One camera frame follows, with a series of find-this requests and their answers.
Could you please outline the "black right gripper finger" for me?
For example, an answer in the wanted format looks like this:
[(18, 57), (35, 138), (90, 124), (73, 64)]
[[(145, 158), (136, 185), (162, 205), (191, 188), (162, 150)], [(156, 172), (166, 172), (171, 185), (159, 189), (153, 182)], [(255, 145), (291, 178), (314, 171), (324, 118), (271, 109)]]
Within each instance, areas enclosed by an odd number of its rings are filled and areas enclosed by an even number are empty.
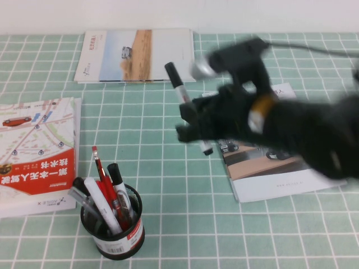
[(192, 101), (180, 104), (179, 112), (185, 122), (196, 122), (198, 120), (197, 109)]
[(194, 142), (202, 140), (202, 135), (198, 126), (177, 125), (176, 132), (179, 142)]

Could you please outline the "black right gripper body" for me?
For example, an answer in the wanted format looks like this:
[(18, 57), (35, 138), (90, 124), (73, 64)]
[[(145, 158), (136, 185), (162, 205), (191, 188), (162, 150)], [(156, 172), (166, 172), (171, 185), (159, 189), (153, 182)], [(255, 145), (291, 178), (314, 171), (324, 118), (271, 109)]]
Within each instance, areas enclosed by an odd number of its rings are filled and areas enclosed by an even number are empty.
[(215, 95), (194, 99), (200, 137), (253, 141), (247, 118), (254, 100), (255, 94), (233, 84), (221, 86)]

